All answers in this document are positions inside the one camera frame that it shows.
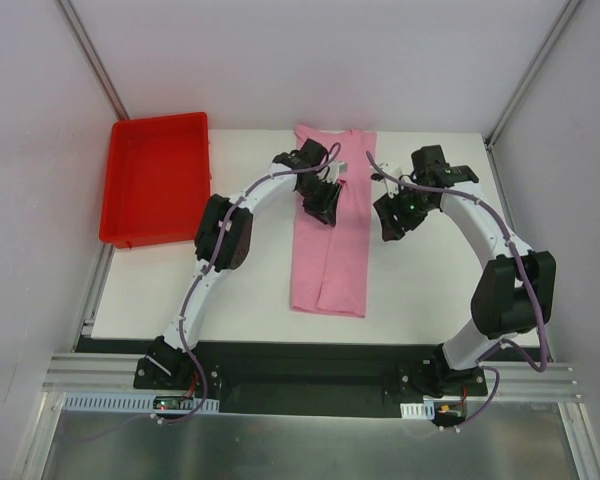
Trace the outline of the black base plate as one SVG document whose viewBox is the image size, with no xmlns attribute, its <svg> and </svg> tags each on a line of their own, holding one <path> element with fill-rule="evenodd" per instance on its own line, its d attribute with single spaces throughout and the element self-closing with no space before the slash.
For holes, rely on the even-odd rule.
<svg viewBox="0 0 600 480">
<path fill-rule="evenodd" d="M 201 341 L 191 355 L 155 339 L 136 366 L 138 390 L 185 391 L 223 413 L 396 418 L 425 397 L 484 397 L 483 371 L 452 372 L 431 345 Z"/>
</svg>

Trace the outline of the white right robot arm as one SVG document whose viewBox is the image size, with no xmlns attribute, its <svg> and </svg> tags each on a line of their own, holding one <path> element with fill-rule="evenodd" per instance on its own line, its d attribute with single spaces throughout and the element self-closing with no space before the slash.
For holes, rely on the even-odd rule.
<svg viewBox="0 0 600 480">
<path fill-rule="evenodd" d="M 553 304 L 555 258 L 517 236 L 485 200 L 474 171 L 467 165 L 450 165 L 441 146 L 424 146 L 411 159 L 410 174 L 370 163 L 372 179 L 386 188 L 373 204 L 383 241 L 402 239 L 438 210 L 459 229 L 482 267 L 469 320 L 413 370 L 412 388 L 434 398 L 453 394 L 503 347 L 515 349 L 533 370 L 544 372 L 550 362 L 546 325 Z"/>
</svg>

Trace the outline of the red plastic bin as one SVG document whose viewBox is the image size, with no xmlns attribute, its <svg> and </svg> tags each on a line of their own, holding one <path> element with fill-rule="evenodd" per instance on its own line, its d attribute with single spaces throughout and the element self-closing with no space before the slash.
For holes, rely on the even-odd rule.
<svg viewBox="0 0 600 480">
<path fill-rule="evenodd" d="M 191 241 L 210 193 L 204 112 L 118 121 L 111 129 L 99 239 L 117 249 Z"/>
</svg>

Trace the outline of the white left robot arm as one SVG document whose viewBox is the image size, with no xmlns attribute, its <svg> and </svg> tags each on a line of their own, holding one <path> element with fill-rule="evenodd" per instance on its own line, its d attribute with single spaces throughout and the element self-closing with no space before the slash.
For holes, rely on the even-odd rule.
<svg viewBox="0 0 600 480">
<path fill-rule="evenodd" d="M 326 148 L 308 139 L 300 148 L 276 155 L 264 176 L 246 189 L 230 197 L 209 198 L 194 239 L 191 284 L 176 317 L 138 362 L 134 388 L 183 390 L 205 378 L 193 349 L 212 292 L 249 254 L 254 220 L 279 197 L 296 193 L 310 218 L 335 227 L 342 190 L 339 176 L 346 170 L 337 160 L 340 151 L 338 142 Z"/>
</svg>

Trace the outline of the left aluminium corner post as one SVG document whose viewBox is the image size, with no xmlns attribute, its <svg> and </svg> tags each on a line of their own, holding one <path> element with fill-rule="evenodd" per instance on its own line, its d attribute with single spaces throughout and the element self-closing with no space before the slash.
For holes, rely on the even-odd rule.
<svg viewBox="0 0 600 480">
<path fill-rule="evenodd" d="M 129 120 L 130 116 L 124 103 L 104 65 L 97 48 L 82 21 L 74 2 L 71 0 L 55 0 L 68 30 L 81 51 L 91 73 L 96 79 L 101 92 L 106 98 L 118 121 Z"/>
</svg>

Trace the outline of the pink t shirt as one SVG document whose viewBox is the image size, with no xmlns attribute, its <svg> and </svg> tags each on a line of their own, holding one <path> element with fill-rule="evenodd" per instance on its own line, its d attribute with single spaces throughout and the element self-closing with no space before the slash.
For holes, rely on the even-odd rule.
<svg viewBox="0 0 600 480">
<path fill-rule="evenodd" d="M 295 311 L 363 318 L 367 313 L 372 217 L 372 181 L 367 152 L 374 132 L 326 133 L 304 125 L 294 129 L 296 145 L 312 139 L 326 148 L 341 145 L 337 157 L 347 164 L 340 177 L 336 225 L 310 217 L 296 201 L 291 268 L 291 307 Z"/>
</svg>

